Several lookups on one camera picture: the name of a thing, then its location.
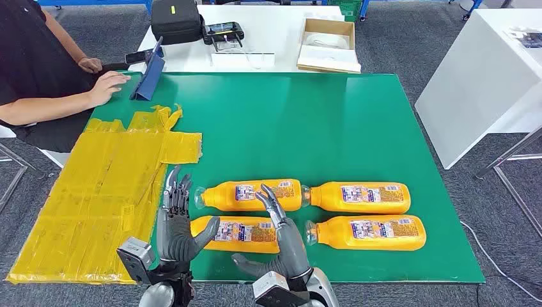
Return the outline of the person's left hand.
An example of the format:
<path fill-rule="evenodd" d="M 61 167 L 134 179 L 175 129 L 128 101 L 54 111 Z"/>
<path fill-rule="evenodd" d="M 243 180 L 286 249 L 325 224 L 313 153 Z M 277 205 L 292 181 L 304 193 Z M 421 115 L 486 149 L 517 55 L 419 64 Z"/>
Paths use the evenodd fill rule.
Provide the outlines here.
<path fill-rule="evenodd" d="M 82 58 L 78 65 L 85 71 L 91 74 L 97 74 L 103 70 L 102 62 L 98 58 Z"/>

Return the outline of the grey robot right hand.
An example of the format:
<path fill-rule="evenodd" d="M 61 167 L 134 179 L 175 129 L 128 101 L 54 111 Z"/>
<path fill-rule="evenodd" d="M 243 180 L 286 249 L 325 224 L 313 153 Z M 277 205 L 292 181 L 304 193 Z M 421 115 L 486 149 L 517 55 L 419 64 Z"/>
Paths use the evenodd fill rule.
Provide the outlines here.
<path fill-rule="evenodd" d="M 239 253 L 231 256 L 232 261 L 240 271 L 255 278 L 260 278 L 270 271 L 279 273 L 288 279 L 305 274 L 311 269 L 311 266 L 296 224 L 286 216 L 279 200 L 269 186 L 261 184 L 261 191 L 256 193 L 256 198 L 264 204 L 270 215 L 276 232 L 279 253 L 267 263 L 250 261 Z"/>

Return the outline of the person's right hand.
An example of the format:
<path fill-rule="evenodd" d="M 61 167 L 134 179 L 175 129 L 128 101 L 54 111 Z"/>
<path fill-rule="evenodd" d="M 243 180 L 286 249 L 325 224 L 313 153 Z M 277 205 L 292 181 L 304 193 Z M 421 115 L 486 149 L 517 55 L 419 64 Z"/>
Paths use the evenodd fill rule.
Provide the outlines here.
<path fill-rule="evenodd" d="M 88 92 L 91 107 L 102 106 L 111 99 L 111 97 L 121 91 L 122 86 L 131 80 L 129 75 L 116 71 L 109 71 L 100 76 L 93 89 Z"/>

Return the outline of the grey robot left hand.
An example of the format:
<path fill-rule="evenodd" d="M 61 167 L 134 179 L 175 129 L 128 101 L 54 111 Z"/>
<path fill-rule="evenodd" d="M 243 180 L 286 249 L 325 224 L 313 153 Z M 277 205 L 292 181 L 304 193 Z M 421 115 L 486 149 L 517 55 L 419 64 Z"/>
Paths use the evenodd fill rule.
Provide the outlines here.
<path fill-rule="evenodd" d="M 192 180 L 189 174 L 179 179 L 181 166 L 177 164 L 167 175 L 162 204 L 157 214 L 156 243 L 160 263 L 176 264 L 183 272 L 201 250 L 214 239 L 220 226 L 220 217 L 212 216 L 203 231 L 191 232 L 189 198 Z"/>

